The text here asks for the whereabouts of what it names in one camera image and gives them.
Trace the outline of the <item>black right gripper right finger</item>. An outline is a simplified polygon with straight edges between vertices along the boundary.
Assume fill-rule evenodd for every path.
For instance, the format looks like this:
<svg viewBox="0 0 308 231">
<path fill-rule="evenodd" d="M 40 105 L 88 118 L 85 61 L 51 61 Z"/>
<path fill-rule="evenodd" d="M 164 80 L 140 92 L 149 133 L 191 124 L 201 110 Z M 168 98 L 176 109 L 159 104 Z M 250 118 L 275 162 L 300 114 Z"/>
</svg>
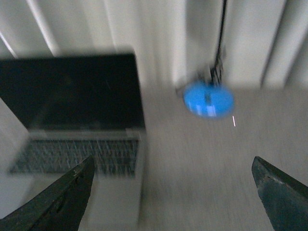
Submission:
<svg viewBox="0 0 308 231">
<path fill-rule="evenodd" d="M 255 156 L 251 170 L 273 229 L 306 231 L 308 187 L 259 156 Z"/>
</svg>

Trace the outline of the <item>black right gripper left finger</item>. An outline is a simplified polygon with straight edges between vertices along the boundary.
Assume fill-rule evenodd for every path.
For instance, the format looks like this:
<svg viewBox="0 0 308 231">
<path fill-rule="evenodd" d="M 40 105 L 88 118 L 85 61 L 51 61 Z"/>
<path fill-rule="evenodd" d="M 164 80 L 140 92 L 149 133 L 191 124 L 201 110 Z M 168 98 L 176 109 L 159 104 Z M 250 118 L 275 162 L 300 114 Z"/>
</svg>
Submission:
<svg viewBox="0 0 308 231">
<path fill-rule="evenodd" d="M 92 156 L 0 220 L 2 231 L 77 231 L 94 177 Z"/>
</svg>

